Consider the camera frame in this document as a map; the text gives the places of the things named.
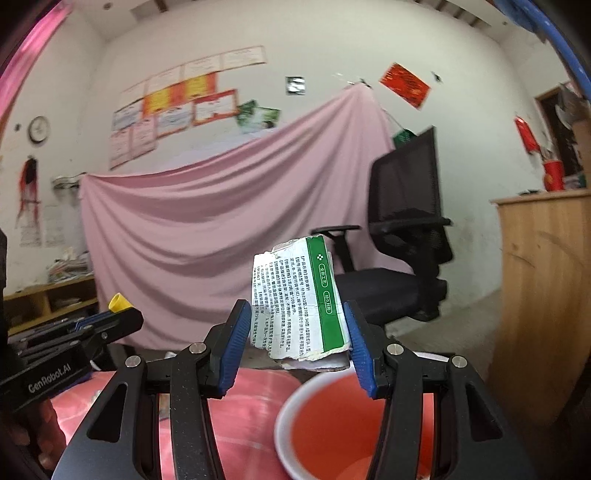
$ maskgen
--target blue gripper pad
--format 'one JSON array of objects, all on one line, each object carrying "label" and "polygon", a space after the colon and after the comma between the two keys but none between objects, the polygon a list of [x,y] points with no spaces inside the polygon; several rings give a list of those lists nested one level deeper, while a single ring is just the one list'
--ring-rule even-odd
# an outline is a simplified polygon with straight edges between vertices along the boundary
[{"label": "blue gripper pad", "polygon": [[347,327],[349,328],[349,336],[351,337],[351,358],[355,366],[359,385],[367,392],[370,398],[376,399],[378,384],[374,376],[374,362],[369,354],[367,345],[365,345],[363,335],[359,330],[357,320],[348,302],[343,304],[343,309],[345,311]]},{"label": "blue gripper pad", "polygon": [[106,312],[95,313],[94,315],[83,318],[82,320],[78,320],[78,322],[76,322],[76,327],[74,328],[74,331],[79,332],[80,330],[82,330],[82,327],[85,327],[86,325],[92,325],[96,322],[100,322],[101,320],[105,320],[113,315],[114,313],[110,312],[109,310],[107,310]]},{"label": "blue gripper pad", "polygon": [[251,331],[251,316],[251,304],[245,301],[238,314],[238,319],[232,329],[220,362],[220,378],[217,387],[222,396],[234,385],[240,360],[244,353],[246,338]]}]

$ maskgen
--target metal screw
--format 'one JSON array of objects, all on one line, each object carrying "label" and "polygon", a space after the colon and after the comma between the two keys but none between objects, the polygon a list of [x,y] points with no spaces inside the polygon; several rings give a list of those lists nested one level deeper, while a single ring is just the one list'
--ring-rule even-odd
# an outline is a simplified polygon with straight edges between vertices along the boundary
[{"label": "metal screw", "polygon": [[137,367],[140,363],[142,362],[142,359],[140,357],[138,357],[137,355],[132,355],[127,357],[127,359],[125,359],[125,366],[126,367]]},{"label": "metal screw", "polygon": [[391,355],[402,355],[402,353],[404,352],[404,347],[402,345],[400,345],[399,343],[390,343],[390,345],[388,345],[386,350]]},{"label": "metal screw", "polygon": [[468,364],[468,360],[462,356],[456,355],[452,358],[452,363],[458,368],[464,368]]},{"label": "metal screw", "polygon": [[189,347],[191,353],[203,353],[205,350],[207,350],[207,345],[203,342],[195,342]]}]

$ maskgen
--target wall clock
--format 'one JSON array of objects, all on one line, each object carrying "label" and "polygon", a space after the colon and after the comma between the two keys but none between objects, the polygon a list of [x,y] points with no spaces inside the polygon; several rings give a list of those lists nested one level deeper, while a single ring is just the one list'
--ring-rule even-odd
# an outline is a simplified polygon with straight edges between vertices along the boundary
[{"label": "wall clock", "polygon": [[42,144],[49,137],[49,120],[44,116],[36,116],[31,120],[27,133],[32,144]]}]

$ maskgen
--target red cup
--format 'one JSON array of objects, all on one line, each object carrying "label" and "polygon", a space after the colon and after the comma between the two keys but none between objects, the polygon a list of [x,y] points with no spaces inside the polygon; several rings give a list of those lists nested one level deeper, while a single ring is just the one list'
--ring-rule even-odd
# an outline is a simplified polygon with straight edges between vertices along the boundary
[{"label": "red cup", "polygon": [[564,165],[560,160],[547,160],[544,162],[544,187],[548,192],[564,190]]}]

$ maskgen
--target green label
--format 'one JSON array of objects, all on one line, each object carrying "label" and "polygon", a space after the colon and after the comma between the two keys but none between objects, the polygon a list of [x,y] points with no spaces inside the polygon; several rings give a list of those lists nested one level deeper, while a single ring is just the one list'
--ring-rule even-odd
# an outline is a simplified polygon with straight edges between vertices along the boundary
[{"label": "green label", "polygon": [[308,255],[310,256],[314,289],[318,300],[322,343],[324,351],[327,352],[345,344],[337,315],[335,291],[330,278],[329,256],[326,253],[324,237],[307,237],[306,243],[308,245]]}]

